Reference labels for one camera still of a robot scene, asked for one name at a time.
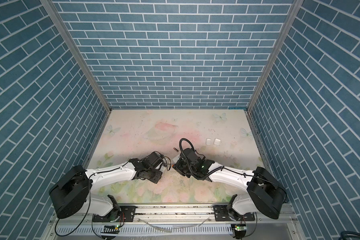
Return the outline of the grey remote battery cover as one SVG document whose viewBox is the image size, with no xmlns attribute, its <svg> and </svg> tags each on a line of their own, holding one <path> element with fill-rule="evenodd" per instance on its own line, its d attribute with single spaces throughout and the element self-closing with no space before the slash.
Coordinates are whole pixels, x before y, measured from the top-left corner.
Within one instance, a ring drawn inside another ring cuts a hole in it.
<svg viewBox="0 0 360 240">
<path fill-rule="evenodd" d="M 210 146 L 211 144 L 212 144 L 212 139 L 207 138 L 207 139 L 206 139 L 206 145 L 207 145 L 207 146 Z"/>
</svg>

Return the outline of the white battery cover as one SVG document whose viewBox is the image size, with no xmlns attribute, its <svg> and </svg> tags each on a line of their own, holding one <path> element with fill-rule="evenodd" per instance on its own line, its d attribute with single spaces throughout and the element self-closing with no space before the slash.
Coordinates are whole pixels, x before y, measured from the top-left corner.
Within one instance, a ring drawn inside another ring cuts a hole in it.
<svg viewBox="0 0 360 240">
<path fill-rule="evenodd" d="M 218 138 L 215 138 L 215 139 L 214 139 L 214 145 L 216 145 L 216 146 L 220 146 L 220 145 L 221 145 L 221 142 L 222 142 L 221 139 L 218 139 Z"/>
</svg>

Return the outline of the white air conditioner remote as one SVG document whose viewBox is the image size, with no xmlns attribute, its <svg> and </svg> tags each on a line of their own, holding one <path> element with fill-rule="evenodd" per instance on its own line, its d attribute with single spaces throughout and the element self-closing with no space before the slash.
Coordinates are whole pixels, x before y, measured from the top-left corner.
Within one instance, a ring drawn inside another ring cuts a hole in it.
<svg viewBox="0 0 360 240">
<path fill-rule="evenodd" d="M 181 154 L 176 155 L 175 157 L 172 158 L 172 164 L 176 164 L 179 159 L 181 158 Z"/>
</svg>

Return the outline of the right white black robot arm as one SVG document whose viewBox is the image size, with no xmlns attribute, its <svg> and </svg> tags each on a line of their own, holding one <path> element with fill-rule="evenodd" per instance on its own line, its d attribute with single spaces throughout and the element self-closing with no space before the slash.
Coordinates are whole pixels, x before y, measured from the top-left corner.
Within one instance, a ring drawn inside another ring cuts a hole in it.
<svg viewBox="0 0 360 240">
<path fill-rule="evenodd" d="M 184 177 L 227 184 L 245 191 L 245 195 L 234 194 L 226 207 L 232 220 L 239 221 L 245 214 L 254 212 L 274 220 L 279 218 L 287 192 L 265 168 L 245 171 L 226 167 L 200 158 L 191 148 L 181 151 L 174 162 L 173 168 Z"/>
</svg>

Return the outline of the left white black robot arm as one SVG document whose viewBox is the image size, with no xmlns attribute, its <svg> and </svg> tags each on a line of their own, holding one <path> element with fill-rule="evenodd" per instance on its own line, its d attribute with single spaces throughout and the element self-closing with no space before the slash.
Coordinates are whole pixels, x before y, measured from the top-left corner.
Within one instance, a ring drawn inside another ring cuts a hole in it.
<svg viewBox="0 0 360 240">
<path fill-rule="evenodd" d="M 58 219 L 75 214 L 93 214 L 97 222 L 115 222 L 122 216 L 121 207 L 112 195 L 102 197 L 95 191 L 110 184 L 131 180 L 148 180 L 157 184 L 162 177 L 162 168 L 169 170 L 171 161 L 158 152 L 142 159 L 101 169 L 72 167 L 51 187 L 49 195 Z"/>
</svg>

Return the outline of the left green circuit board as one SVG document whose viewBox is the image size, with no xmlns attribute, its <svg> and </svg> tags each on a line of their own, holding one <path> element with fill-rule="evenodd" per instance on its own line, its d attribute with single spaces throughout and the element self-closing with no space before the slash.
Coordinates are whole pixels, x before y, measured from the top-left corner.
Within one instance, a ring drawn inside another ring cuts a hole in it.
<svg viewBox="0 0 360 240">
<path fill-rule="evenodd" d="M 117 235 L 120 233 L 119 226 L 114 225 L 105 225 L 101 231 L 101 236 L 110 236 L 110 235 Z"/>
</svg>

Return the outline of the green circuit board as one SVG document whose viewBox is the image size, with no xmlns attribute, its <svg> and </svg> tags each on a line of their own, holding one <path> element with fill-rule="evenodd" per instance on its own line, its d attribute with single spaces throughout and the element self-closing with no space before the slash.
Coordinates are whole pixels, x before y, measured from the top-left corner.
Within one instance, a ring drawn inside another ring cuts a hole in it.
<svg viewBox="0 0 360 240">
<path fill-rule="evenodd" d="M 110 236 L 110 235 L 117 235 L 120 233 L 119 226 L 114 225 L 105 225 L 101 231 L 101 236 Z"/>
<path fill-rule="evenodd" d="M 243 237 L 245 237 L 246 233 L 247 233 L 247 226 L 244 224 L 236 224 L 236 225 L 232 225 L 233 228 L 233 233 L 235 235 L 235 238 L 237 239 L 241 239 Z"/>
</svg>

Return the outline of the right green circuit board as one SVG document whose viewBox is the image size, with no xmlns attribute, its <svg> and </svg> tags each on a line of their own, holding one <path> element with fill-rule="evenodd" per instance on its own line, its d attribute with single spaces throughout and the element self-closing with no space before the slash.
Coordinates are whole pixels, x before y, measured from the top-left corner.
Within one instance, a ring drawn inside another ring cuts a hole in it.
<svg viewBox="0 0 360 240">
<path fill-rule="evenodd" d="M 235 235 L 235 238 L 237 239 L 241 239 L 243 237 L 245 237 L 246 233 L 247 233 L 247 226 L 244 224 L 236 224 L 236 225 L 232 225 L 233 228 L 233 233 Z"/>
</svg>

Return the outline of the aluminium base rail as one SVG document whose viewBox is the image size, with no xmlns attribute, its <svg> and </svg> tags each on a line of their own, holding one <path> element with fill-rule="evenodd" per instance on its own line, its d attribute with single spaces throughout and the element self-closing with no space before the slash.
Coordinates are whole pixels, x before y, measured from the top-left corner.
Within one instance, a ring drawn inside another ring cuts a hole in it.
<svg viewBox="0 0 360 240">
<path fill-rule="evenodd" d="M 303 240 L 301 225 L 290 204 L 284 204 L 277 220 L 260 212 L 234 221 L 222 203 L 124 204 L 123 221 L 94 223 L 92 215 L 53 219 L 43 240 Z M 232 225 L 244 224 L 247 233 L 235 238 Z M 119 226 L 117 235 L 101 236 L 105 225 Z"/>
</svg>

